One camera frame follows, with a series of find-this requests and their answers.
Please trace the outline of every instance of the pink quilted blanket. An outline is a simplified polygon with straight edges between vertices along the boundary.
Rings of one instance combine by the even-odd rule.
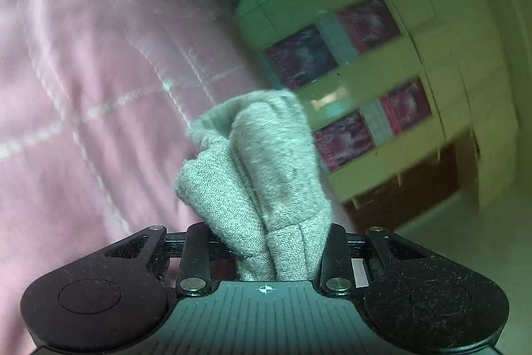
[[[173,179],[189,122],[257,88],[211,0],[0,0],[0,354],[34,348],[40,275],[197,220]]]

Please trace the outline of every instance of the metal screw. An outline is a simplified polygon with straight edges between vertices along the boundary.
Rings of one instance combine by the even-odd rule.
[[[349,288],[351,287],[351,282],[347,278],[335,277],[329,278],[325,285],[331,291],[341,293],[349,290]]]
[[[181,283],[179,283],[181,289],[186,290],[188,292],[197,292],[203,289],[206,285],[207,283],[205,282],[205,280],[197,277],[185,278],[181,281]]]

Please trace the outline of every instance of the floor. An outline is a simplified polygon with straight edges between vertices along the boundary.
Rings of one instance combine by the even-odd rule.
[[[532,197],[512,188],[478,214],[458,193],[396,232],[501,286],[510,318],[497,348],[504,355],[530,354]]]

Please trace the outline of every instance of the knit fabric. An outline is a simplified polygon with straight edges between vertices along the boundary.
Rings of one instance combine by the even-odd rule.
[[[289,91],[257,91],[190,128],[176,193],[238,256],[242,280],[317,275],[331,224],[311,130]]]

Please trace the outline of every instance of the pink bedspread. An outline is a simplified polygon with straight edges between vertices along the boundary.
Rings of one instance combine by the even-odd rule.
[[[211,0],[0,0],[0,354],[40,275],[196,217],[172,182],[187,125],[257,88]]]

